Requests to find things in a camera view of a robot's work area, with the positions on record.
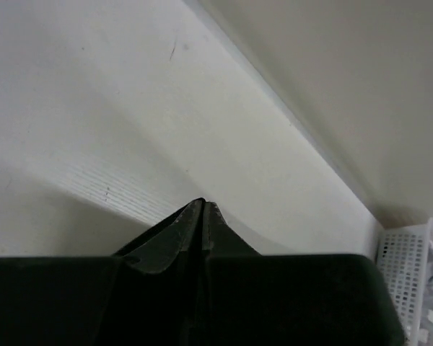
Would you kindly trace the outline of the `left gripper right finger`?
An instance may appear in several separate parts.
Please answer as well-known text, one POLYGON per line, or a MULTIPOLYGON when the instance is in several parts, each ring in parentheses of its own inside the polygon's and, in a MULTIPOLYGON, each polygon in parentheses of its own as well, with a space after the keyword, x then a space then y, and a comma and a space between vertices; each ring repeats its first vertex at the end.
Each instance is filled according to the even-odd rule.
POLYGON ((404 345, 376 264, 360 254, 262 255, 203 214, 210 345, 404 345))

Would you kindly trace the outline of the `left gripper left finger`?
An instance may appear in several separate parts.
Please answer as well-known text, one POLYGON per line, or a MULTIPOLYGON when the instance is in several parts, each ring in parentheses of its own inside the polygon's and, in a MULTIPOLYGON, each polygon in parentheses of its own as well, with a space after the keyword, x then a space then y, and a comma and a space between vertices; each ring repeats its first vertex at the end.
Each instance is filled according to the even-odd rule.
POLYGON ((205 202, 104 257, 0 258, 0 345, 201 345, 205 202))

